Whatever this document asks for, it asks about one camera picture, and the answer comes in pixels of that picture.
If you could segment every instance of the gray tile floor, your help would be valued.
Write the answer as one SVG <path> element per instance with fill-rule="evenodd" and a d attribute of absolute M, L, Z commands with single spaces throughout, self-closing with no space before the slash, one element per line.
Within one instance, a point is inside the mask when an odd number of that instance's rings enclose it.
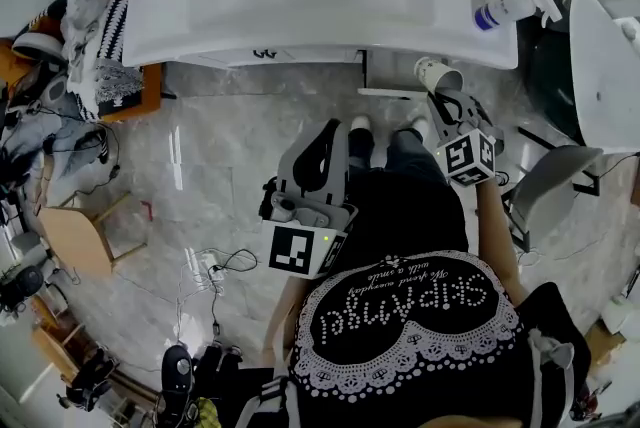
<path fill-rule="evenodd" d="M 534 113 L 516 71 L 454 65 L 465 75 L 465 89 L 507 132 L 498 168 L 509 172 L 512 183 L 544 152 L 515 133 L 516 124 L 553 143 L 565 142 Z M 199 289 L 192 253 L 246 247 L 260 257 L 261 187 L 300 129 L 329 117 L 347 121 L 367 113 L 378 143 L 374 164 L 381 165 L 389 132 L 427 114 L 424 103 L 359 96 L 360 69 L 352 65 L 270 65 L 229 72 L 168 64 L 166 82 L 179 99 L 164 101 L 151 116 L 117 125 L 121 174 L 76 203 L 100 209 L 132 191 L 134 197 L 105 223 L 107 234 L 116 253 L 142 241 L 148 248 L 120 265 L 109 280 L 82 275 L 82 283 L 73 286 L 63 275 L 56 278 L 89 333 L 126 363 L 126 372 L 154 388 L 160 386 L 157 370 L 164 350 L 176 341 L 178 314 L 180 338 L 190 350 L 213 338 L 211 291 L 189 297 L 177 309 L 178 297 Z M 427 146 L 434 149 L 436 141 L 432 134 Z M 597 169 L 606 170 L 617 158 L 602 159 Z M 635 168 L 635 159 L 626 160 L 603 180 L 599 198 L 578 196 L 571 217 L 534 252 L 521 256 L 526 286 L 556 281 L 582 330 L 635 266 L 640 220 L 628 200 Z M 78 186 L 90 189 L 109 170 L 110 165 L 91 165 L 56 184 L 50 205 Z M 473 189 L 458 193 L 475 251 L 475 194 Z M 153 221 L 142 200 L 152 204 Z M 214 254 L 219 261 L 225 259 Z M 225 275 L 224 296 L 218 298 L 215 312 L 222 338 L 244 350 L 247 365 L 259 362 L 264 330 L 283 282 L 263 267 Z"/>

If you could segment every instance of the black t-shirt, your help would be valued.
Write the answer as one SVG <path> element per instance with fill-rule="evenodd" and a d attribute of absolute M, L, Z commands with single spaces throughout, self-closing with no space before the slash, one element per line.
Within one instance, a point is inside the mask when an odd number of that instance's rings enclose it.
<path fill-rule="evenodd" d="M 290 370 L 303 427 L 417 427 L 443 415 L 508 416 L 526 426 L 527 338 L 540 317 L 548 335 L 575 341 L 579 389 L 588 350 L 557 288 L 516 311 L 489 266 L 466 253 L 453 190 L 387 173 L 356 186 L 350 200 L 360 213 L 334 273 L 298 318 Z M 548 420 L 561 412 L 564 391 L 545 394 Z"/>

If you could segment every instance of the paper cup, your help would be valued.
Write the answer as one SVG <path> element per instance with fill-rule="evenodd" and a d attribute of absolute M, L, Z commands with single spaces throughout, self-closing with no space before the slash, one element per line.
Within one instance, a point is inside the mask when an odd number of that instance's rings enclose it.
<path fill-rule="evenodd" d="M 424 57 L 418 60 L 413 72 L 431 94 L 439 88 L 462 90 L 462 73 L 432 58 Z"/>

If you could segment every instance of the electrical wire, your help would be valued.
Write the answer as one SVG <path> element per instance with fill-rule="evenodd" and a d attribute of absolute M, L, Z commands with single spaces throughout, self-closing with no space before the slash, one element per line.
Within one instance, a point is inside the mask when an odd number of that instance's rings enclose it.
<path fill-rule="evenodd" d="M 12 128 L 12 132 L 9 135 L 9 138 L 7 138 L 4 143 L 2 144 L 2 148 L 0 148 L 0 153 L 4 154 L 7 150 L 7 144 L 9 143 L 9 141 L 14 137 L 14 135 L 17 133 L 18 131 L 18 127 L 20 127 L 20 124 L 22 123 L 22 116 L 17 120 L 16 125 L 13 126 Z"/>
<path fill-rule="evenodd" d="M 15 270 L 16 268 L 20 268 L 21 264 L 20 263 L 16 263 L 11 265 L 7 270 L 5 270 L 4 272 L 2 272 L 2 277 L 0 277 L 0 282 L 4 282 L 4 280 L 9 276 L 9 274 Z"/>
<path fill-rule="evenodd" d="M 75 120 L 78 122 L 87 122 L 84 119 L 80 119 L 78 117 L 72 117 L 70 115 L 64 115 L 62 113 L 58 113 L 55 112 L 53 110 L 50 110 L 49 108 L 45 108 L 45 107 L 41 107 L 36 113 L 43 113 L 45 115 L 56 115 L 58 117 L 60 117 L 61 119 L 71 119 L 71 120 Z M 93 192 L 95 192 L 98 188 L 101 188 L 103 186 L 107 186 L 111 181 L 113 181 L 116 177 L 118 177 L 118 174 L 120 173 L 120 140 L 118 140 L 118 136 L 116 135 L 116 132 L 113 130 L 112 127 L 107 126 L 106 124 L 101 124 L 101 123 L 96 123 L 97 126 L 104 128 L 107 131 L 111 132 L 111 136 L 113 136 L 113 139 L 116 142 L 117 148 L 116 148 L 116 163 L 113 166 L 113 168 L 111 169 L 111 172 L 109 173 L 109 179 L 107 179 L 105 182 L 103 183 L 99 183 L 96 184 L 91 190 L 89 191 L 84 191 L 84 190 L 76 190 L 73 192 L 73 195 L 77 195 L 78 193 L 81 193 L 83 195 L 91 195 Z M 95 146 L 90 146 L 90 147 L 84 147 L 81 149 L 72 149 L 72 150 L 77 150 L 77 151 L 83 151 L 86 149 L 92 149 L 93 147 L 98 147 L 101 146 L 102 143 L 97 144 Z M 70 150 L 61 150 L 61 151 L 53 151 L 53 152 L 71 152 Z"/>
<path fill-rule="evenodd" d="M 610 168 L 609 170 L 607 170 L 605 173 L 600 174 L 599 176 L 597 176 L 597 180 L 602 179 L 602 178 L 603 178 L 604 176 L 606 176 L 609 172 L 612 172 L 612 171 L 613 171 L 613 170 L 614 170 L 618 165 L 620 165 L 620 163 L 622 163 L 624 160 L 627 160 L 627 159 L 629 159 L 629 158 L 633 158 L 634 156 L 635 156 L 635 157 L 640 157 L 640 152 L 636 152 L 636 153 L 633 153 L 633 154 L 629 154 L 628 156 L 625 156 L 624 158 L 620 158 L 620 159 L 615 163 L 615 165 L 613 165 L 613 167 L 611 167 L 611 168 Z M 574 197 L 573 197 L 573 198 L 575 199 L 575 198 L 576 198 L 578 195 L 580 195 L 581 193 L 582 193 L 582 192 L 578 192 L 578 193 L 576 193 L 576 194 L 574 195 Z"/>
<path fill-rule="evenodd" d="M 139 369 L 140 371 L 144 371 L 145 373 L 159 373 L 160 371 L 162 371 L 162 369 L 160 369 L 160 368 L 155 368 L 155 369 L 143 368 L 142 366 L 137 366 L 135 364 L 131 364 L 130 362 L 127 362 L 127 361 L 122 360 L 122 359 L 117 359 L 117 361 L 118 361 L 118 363 L 120 365 L 128 366 L 130 368 Z"/>
<path fill-rule="evenodd" d="M 165 297 L 163 297 L 163 296 L 160 296 L 160 295 L 158 295 L 157 293 L 154 293 L 153 291 L 148 290 L 147 288 L 145 288 L 145 287 L 141 286 L 140 284 L 138 284 L 137 282 L 135 282 L 135 281 L 133 281 L 133 280 L 131 280 L 131 279 L 128 279 L 127 277 L 125 277 L 124 275 L 122 275 L 122 274 L 121 274 L 120 272 L 118 272 L 117 270 L 116 270 L 116 271 L 114 271 L 114 273 L 115 273 L 118 277 L 120 277 L 122 280 L 124 280 L 124 281 L 126 281 L 126 282 L 129 282 L 130 284 L 133 284 L 133 285 L 134 285 L 136 288 L 138 288 L 139 290 L 144 291 L 145 293 L 148 293 L 148 294 L 150 294 L 151 296 L 154 296 L 154 297 L 156 297 L 156 298 L 157 298 L 157 299 L 159 299 L 159 300 L 163 300 L 164 302 L 167 302 L 168 304 L 173 305 L 173 302 L 172 302 L 171 300 L 169 300 L 169 299 L 167 299 L 167 298 L 165 298 Z"/>
<path fill-rule="evenodd" d="M 0 209 L 2 209 L 2 216 L 5 220 L 5 223 L 2 225 L 7 225 L 9 222 L 11 222 L 11 220 L 15 220 L 16 218 L 18 218 L 20 216 L 20 213 L 17 213 L 15 215 L 13 215 L 12 217 L 9 216 L 9 213 L 7 212 L 7 210 L 5 209 L 3 204 L 0 204 Z"/>
<path fill-rule="evenodd" d="M 597 243 L 600 243 L 600 242 L 604 239 L 604 237 L 605 237 L 605 236 L 606 236 L 606 233 L 604 233 L 602 236 L 600 236 L 598 239 L 596 239 L 596 240 L 592 241 L 591 243 L 587 243 L 584 247 L 580 248 L 579 250 L 576 250 L 575 252 L 572 252 L 571 254 L 566 255 L 566 256 L 564 256 L 564 257 L 558 257 L 558 258 L 556 258 L 556 259 L 552 259 L 552 261 L 565 261 L 565 260 L 567 260 L 567 259 L 569 259 L 569 258 L 571 258 L 571 257 L 573 257 L 573 256 L 576 256 L 576 255 L 578 255 L 578 254 L 581 254 L 582 252 L 584 252 L 584 251 L 585 251 L 585 250 L 587 250 L 588 248 L 592 247 L 593 245 L 595 245 L 595 244 L 597 244 Z M 525 255 L 529 255 L 529 254 L 536 254 L 536 255 L 538 256 L 537 261 L 535 261 L 535 262 L 533 262 L 533 263 L 531 263 L 531 264 L 523 264 L 523 265 L 521 265 L 521 264 L 520 264 L 520 261 L 522 260 L 522 258 L 523 258 Z M 523 268 L 528 268 L 528 267 L 530 267 L 530 266 L 535 266 L 535 265 L 537 265 L 537 264 L 542 260 L 542 258 L 543 258 L 543 257 L 547 257 L 547 255 L 546 255 L 546 254 L 541 253 L 541 252 L 539 251 L 539 249 L 537 249 L 537 248 L 535 248 L 535 247 L 534 247 L 534 248 L 532 248 L 529 252 L 524 252 L 524 251 L 523 251 L 523 252 L 520 252 L 520 253 L 518 254 L 518 256 L 517 256 L 517 258 L 518 258 L 518 265 L 519 265 L 519 266 L 522 266 Z"/>
<path fill-rule="evenodd" d="M 257 256 L 251 250 L 246 248 L 236 250 L 235 252 L 225 252 L 215 247 L 209 247 L 203 250 L 198 250 L 197 252 L 191 252 L 189 257 L 193 257 L 200 254 L 212 253 L 212 252 L 223 254 L 227 256 L 227 259 L 221 265 L 214 264 L 209 268 L 207 268 L 206 275 L 202 273 L 194 272 L 192 275 L 192 280 L 197 284 L 198 287 L 196 291 L 193 291 L 187 294 L 185 297 L 182 297 L 182 281 L 184 279 L 184 269 L 186 266 L 190 266 L 191 264 L 190 262 L 187 262 L 180 267 L 180 282 L 178 283 L 178 297 L 176 298 L 176 318 L 177 318 L 176 342 L 180 341 L 180 333 L 182 331 L 182 312 L 184 309 L 184 305 L 186 304 L 189 298 L 199 293 L 202 293 L 204 291 L 213 292 L 213 300 L 211 302 L 211 316 L 213 318 L 213 330 L 214 330 L 214 336 L 220 335 L 220 324 L 218 323 L 218 319 L 216 318 L 215 305 L 216 305 L 216 301 L 218 300 L 218 297 L 223 295 L 224 288 L 222 285 L 218 284 L 222 279 L 218 279 L 214 277 L 214 274 L 216 272 L 225 271 L 225 270 L 229 270 L 237 273 L 244 273 L 244 272 L 254 270 L 258 266 L 259 261 Z M 229 263 L 231 263 L 233 259 L 239 259 L 239 258 L 248 259 L 250 261 L 249 265 L 244 268 L 230 266 Z"/>
<path fill-rule="evenodd" d="M 78 271 L 76 270 L 75 266 L 73 267 L 74 277 L 72 277 L 71 274 L 64 268 L 56 268 L 55 270 L 53 270 L 52 275 L 57 275 L 59 273 L 64 273 L 71 281 L 71 284 L 73 284 L 74 286 L 79 286 L 80 284 L 82 284 L 82 280 L 80 279 L 80 276 L 78 275 Z"/>

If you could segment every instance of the black cable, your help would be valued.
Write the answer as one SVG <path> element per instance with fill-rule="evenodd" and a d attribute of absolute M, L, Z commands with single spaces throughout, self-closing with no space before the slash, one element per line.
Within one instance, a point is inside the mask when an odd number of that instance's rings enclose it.
<path fill-rule="evenodd" d="M 636 152 L 634 154 L 629 154 L 629 156 L 625 156 L 624 158 L 618 160 L 618 162 L 611 167 L 609 170 L 607 170 L 604 174 L 602 174 L 601 176 L 598 177 L 598 179 L 602 179 L 604 176 L 606 176 L 609 172 L 611 172 L 614 168 L 616 168 L 618 165 L 620 165 L 620 163 L 622 163 L 624 160 L 626 160 L 627 158 L 633 158 L 634 156 L 640 156 L 640 152 Z"/>
<path fill-rule="evenodd" d="M 58 117 L 60 117 L 62 119 L 71 119 L 71 120 L 75 120 L 75 121 L 78 121 L 78 122 L 86 122 L 86 123 L 88 123 L 88 121 L 86 121 L 84 119 L 80 119 L 78 117 L 72 117 L 70 115 L 64 115 L 62 113 L 58 113 L 58 112 L 55 112 L 53 110 L 50 110 L 49 108 L 44 108 L 44 107 L 41 107 L 40 110 L 38 110 L 37 113 L 44 113 L 45 115 L 57 115 Z M 84 191 L 84 190 L 76 190 L 76 191 L 73 192 L 73 195 L 77 195 L 78 193 L 82 193 L 83 195 L 91 195 L 98 188 L 102 188 L 103 186 L 107 186 L 111 181 L 113 181 L 116 177 L 118 177 L 118 174 L 120 173 L 120 140 L 118 140 L 118 137 L 116 136 L 116 132 L 113 130 L 112 127 L 107 126 L 105 124 L 96 123 L 96 126 L 99 126 L 101 128 L 104 128 L 107 131 L 110 131 L 111 135 L 113 136 L 113 139 L 116 141 L 116 144 L 117 144 L 117 148 L 116 148 L 116 164 L 113 166 L 113 168 L 111 169 L 111 172 L 109 173 L 109 179 L 107 179 L 104 183 L 99 183 L 99 184 L 95 185 L 88 192 Z M 83 149 L 74 149 L 74 150 L 82 151 L 82 150 L 85 150 L 85 149 L 92 149 L 93 147 L 98 147 L 99 145 L 102 145 L 102 143 L 97 144 L 97 145 L 92 146 L 92 147 L 85 147 Z M 54 151 L 54 152 L 70 152 L 70 151 L 64 150 L 64 151 Z"/>
<path fill-rule="evenodd" d="M 160 369 L 160 368 L 154 368 L 154 369 L 143 368 L 142 366 L 137 366 L 135 364 L 131 364 L 131 363 L 125 361 L 125 360 L 117 359 L 117 361 L 118 361 L 118 365 L 128 366 L 128 367 L 134 368 L 134 369 L 139 369 L 140 371 L 144 371 L 145 373 L 159 373 L 160 371 L 162 371 L 162 369 Z"/>
<path fill-rule="evenodd" d="M 2 217 L 6 221 L 6 223 L 4 223 L 2 225 L 7 225 L 9 222 L 11 222 L 11 220 L 15 220 L 16 218 L 20 217 L 20 212 L 18 212 L 18 214 L 16 214 L 16 215 L 13 215 L 12 217 L 10 217 L 9 213 L 7 213 L 7 210 L 5 209 L 4 205 L 0 205 L 0 209 L 2 209 Z"/>
<path fill-rule="evenodd" d="M 9 267 L 8 270 L 5 270 L 4 272 L 2 272 L 2 277 L 0 277 L 0 282 L 4 282 L 4 280 L 9 276 L 9 274 L 15 270 L 16 268 L 20 267 L 20 263 L 17 264 L 13 264 Z"/>
<path fill-rule="evenodd" d="M 96 147 L 102 146 L 102 142 L 96 145 L 90 145 L 89 147 L 80 147 L 79 149 L 61 149 L 59 151 L 51 151 L 51 154 L 55 154 L 57 152 L 76 152 L 76 151 L 86 151 L 88 149 L 95 149 Z"/>
<path fill-rule="evenodd" d="M 82 280 L 80 279 L 75 266 L 73 267 L 73 274 L 75 275 L 75 277 L 72 277 L 71 274 L 64 268 L 56 268 L 55 270 L 53 270 L 52 275 L 57 275 L 60 272 L 64 273 L 71 281 L 71 284 L 73 284 L 74 286 L 79 286 L 80 284 L 82 284 Z"/>
<path fill-rule="evenodd" d="M 602 179 L 604 176 L 606 176 L 609 172 L 613 171 L 613 169 L 614 169 L 614 168 L 616 168 L 618 165 L 620 165 L 620 163 L 622 163 L 624 160 L 627 160 L 627 159 L 629 159 L 629 158 L 633 158 L 633 157 L 640 157 L 640 152 L 636 152 L 636 153 L 633 153 L 633 154 L 629 154 L 628 156 L 625 156 L 624 158 L 620 158 L 620 159 L 616 162 L 616 164 L 615 164 L 613 167 L 611 167 L 609 170 L 607 170 L 604 174 L 601 174 L 601 175 L 599 175 L 599 176 L 596 176 L 596 179 L 599 181 L 599 180 L 600 180 L 600 179 Z M 576 198 L 578 195 L 580 195 L 581 193 L 582 193 L 582 192 L 578 192 L 578 193 L 576 193 L 576 194 L 574 195 L 574 197 L 573 197 L 573 198 L 575 199 L 575 198 Z"/>
<path fill-rule="evenodd" d="M 238 257 L 238 255 L 241 254 L 242 252 L 245 252 L 246 254 L 249 254 L 249 256 L 251 256 L 250 259 L 253 261 L 251 266 L 244 269 L 234 268 L 232 266 L 229 266 L 229 262 L 235 257 Z M 213 301 L 211 302 L 211 316 L 213 317 L 214 335 L 220 334 L 220 324 L 218 323 L 218 319 L 216 318 L 216 313 L 215 313 L 216 300 L 218 299 L 218 295 L 220 293 L 219 293 L 217 284 L 213 281 L 213 278 L 211 277 L 211 273 L 212 273 L 211 270 L 213 270 L 213 273 L 216 273 L 221 270 L 231 270 L 233 272 L 244 273 L 244 272 L 249 272 L 251 270 L 254 270 L 257 267 L 258 267 L 258 258 L 256 257 L 256 255 L 247 248 L 241 248 L 240 250 L 236 250 L 233 254 L 231 254 L 227 258 L 227 260 L 224 262 L 224 264 L 222 265 L 214 264 L 209 268 L 207 268 L 207 277 L 209 277 L 209 281 L 213 284 L 213 287 L 214 287 Z"/>

